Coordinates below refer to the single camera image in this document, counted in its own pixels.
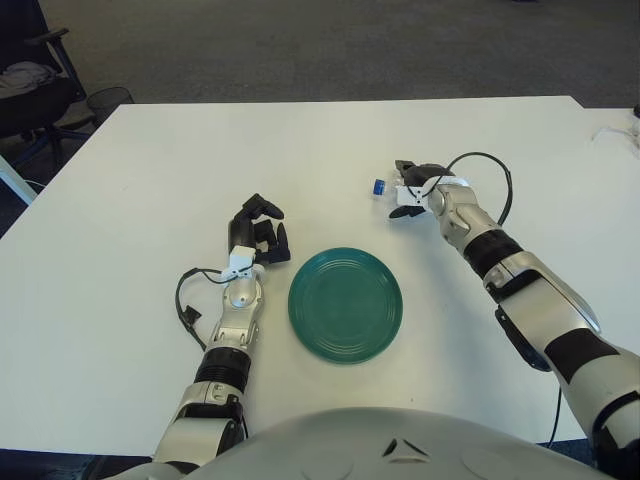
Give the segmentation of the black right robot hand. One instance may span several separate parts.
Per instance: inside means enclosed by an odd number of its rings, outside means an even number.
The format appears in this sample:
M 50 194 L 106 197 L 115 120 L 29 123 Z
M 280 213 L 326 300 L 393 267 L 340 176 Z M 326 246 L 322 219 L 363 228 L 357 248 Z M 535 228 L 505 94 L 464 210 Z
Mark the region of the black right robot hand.
M 437 181 L 453 176 L 447 167 L 434 163 L 416 164 L 396 160 L 395 168 L 400 183 L 395 186 L 396 207 L 389 213 L 390 219 L 415 217 L 429 212 L 429 192 Z

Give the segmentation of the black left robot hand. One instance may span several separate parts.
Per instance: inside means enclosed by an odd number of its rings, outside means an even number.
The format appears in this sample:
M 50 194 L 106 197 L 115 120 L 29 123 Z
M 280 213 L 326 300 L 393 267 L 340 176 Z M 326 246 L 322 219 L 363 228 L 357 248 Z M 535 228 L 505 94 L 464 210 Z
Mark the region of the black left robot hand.
M 283 223 L 274 227 L 272 220 L 283 220 L 284 212 L 259 194 L 252 195 L 230 220 L 228 247 L 254 250 L 254 263 L 271 265 L 288 262 L 291 252 Z

